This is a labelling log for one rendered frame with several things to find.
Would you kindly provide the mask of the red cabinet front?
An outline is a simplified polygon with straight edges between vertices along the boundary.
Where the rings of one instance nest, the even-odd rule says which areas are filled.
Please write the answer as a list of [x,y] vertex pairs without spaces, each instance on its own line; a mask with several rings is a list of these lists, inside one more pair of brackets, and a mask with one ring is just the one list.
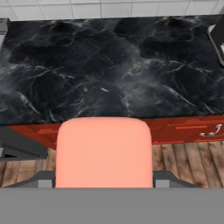
[[57,135],[60,128],[60,123],[54,124],[32,124],[32,125],[17,125],[10,126],[11,129],[21,133],[30,139],[43,144],[44,146],[56,150]]

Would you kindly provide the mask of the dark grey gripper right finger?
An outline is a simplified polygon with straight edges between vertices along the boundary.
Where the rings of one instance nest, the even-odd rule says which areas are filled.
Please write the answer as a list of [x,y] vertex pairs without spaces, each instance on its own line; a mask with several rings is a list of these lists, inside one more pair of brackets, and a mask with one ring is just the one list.
[[154,188],[199,188],[198,185],[178,179],[171,171],[153,172]]

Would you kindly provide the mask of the pink bar soap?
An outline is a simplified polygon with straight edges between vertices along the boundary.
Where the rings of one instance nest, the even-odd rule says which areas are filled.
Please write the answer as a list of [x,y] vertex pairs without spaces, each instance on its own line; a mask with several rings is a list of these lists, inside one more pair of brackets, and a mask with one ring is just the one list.
[[58,188],[151,188],[151,131],[134,118],[63,122],[56,149]]

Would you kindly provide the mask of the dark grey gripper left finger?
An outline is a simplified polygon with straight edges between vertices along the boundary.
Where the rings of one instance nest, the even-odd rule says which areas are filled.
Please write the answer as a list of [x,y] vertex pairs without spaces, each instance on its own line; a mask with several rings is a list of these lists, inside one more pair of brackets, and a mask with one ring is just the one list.
[[33,177],[8,185],[8,188],[54,188],[55,187],[55,171],[39,171]]

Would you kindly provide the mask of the grey oven front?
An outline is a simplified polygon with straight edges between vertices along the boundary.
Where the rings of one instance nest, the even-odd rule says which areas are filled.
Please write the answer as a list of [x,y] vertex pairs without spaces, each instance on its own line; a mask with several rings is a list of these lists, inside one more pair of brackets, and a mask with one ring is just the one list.
[[0,161],[46,159],[48,148],[13,129],[0,126]]

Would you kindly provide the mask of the red drawer front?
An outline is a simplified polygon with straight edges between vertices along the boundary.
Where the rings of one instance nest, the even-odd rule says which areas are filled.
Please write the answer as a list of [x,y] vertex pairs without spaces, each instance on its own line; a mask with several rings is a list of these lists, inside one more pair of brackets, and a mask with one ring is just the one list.
[[215,124],[224,127],[224,115],[168,117],[144,119],[150,127],[153,144],[182,144],[223,141],[224,136],[202,137],[200,132],[210,130]]

